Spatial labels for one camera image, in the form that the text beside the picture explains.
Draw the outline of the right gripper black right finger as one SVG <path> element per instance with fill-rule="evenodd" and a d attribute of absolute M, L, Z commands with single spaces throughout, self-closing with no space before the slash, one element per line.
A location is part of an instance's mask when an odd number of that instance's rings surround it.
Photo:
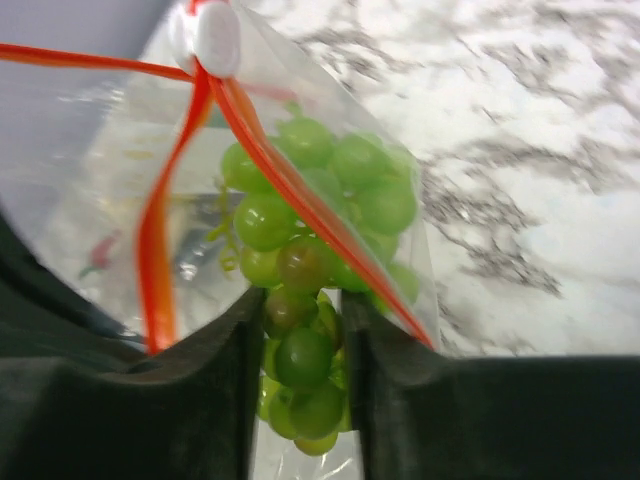
<path fill-rule="evenodd" d="M 440 355 L 344 294 L 352 424 L 368 479 L 635 479 L 635 356 Z"/>

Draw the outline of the green grape bunch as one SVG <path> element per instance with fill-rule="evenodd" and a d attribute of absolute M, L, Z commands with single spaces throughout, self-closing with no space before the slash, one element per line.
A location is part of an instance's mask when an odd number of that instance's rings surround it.
<path fill-rule="evenodd" d="M 335 134 L 296 104 L 271 141 L 416 303 L 425 284 L 401 249 L 418 213 L 410 152 L 372 132 Z M 328 293 L 362 293 L 380 313 L 390 309 L 279 197 L 239 143 L 224 152 L 221 172 L 225 189 L 242 196 L 224 267 L 267 292 L 259 416 L 302 453 L 324 455 L 351 428 L 342 316 Z"/>

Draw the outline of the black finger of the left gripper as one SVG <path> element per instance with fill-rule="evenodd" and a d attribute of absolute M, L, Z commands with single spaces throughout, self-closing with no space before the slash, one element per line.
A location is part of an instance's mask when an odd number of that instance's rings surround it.
<path fill-rule="evenodd" d="M 144 354 L 145 339 L 84 299 L 42 265 L 1 212 L 1 279 L 46 313 L 116 344 Z"/>

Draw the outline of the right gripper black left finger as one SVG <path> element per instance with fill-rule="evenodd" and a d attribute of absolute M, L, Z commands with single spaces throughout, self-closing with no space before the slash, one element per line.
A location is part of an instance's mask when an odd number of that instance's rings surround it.
<path fill-rule="evenodd" d="M 146 357 L 18 296 L 1 310 L 5 479 L 246 479 L 264 294 Z"/>

